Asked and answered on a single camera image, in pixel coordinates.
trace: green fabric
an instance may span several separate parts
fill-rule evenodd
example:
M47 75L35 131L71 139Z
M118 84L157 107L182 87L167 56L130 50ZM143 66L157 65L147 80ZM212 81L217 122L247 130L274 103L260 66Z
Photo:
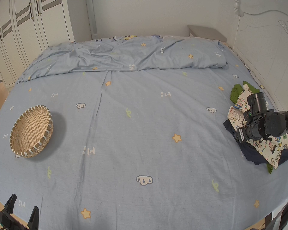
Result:
M234 85L233 89L231 90L231 94L230 94L230 100L236 104L239 95L242 93L243 88L240 84L236 84Z
M249 86L249 89L252 93L260 93L260 89L256 89L254 86L252 86L250 83L243 81L243 85L246 84Z
M271 174L273 171L273 166L271 164L267 163L267 169L268 169L268 172Z

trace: white headboard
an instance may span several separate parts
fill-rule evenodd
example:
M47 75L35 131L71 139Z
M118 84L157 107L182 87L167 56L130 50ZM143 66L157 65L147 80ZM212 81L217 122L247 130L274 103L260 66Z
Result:
M278 110L288 111L288 0L235 0L228 44L254 72Z

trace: wicker basket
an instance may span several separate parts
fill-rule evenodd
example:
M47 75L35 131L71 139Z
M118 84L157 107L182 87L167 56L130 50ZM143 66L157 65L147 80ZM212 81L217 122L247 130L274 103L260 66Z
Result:
M43 105L31 107L13 125L10 147L19 156L34 157L45 148L52 132L50 110Z

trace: nightstand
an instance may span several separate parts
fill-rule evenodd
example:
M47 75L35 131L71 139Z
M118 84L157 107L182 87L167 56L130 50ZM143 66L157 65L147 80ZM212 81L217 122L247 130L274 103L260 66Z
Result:
M188 28L190 30L190 36L189 37L200 37L200 38L207 38L207 39L227 42L227 38L225 38L216 29L208 28L208 27L204 27L204 26L193 26L193 25L188 25Z

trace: white wardrobe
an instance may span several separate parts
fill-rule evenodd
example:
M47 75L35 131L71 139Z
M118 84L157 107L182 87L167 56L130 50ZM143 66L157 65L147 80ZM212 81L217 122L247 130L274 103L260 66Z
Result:
M85 0L0 0L0 80L11 90L48 46L91 39Z

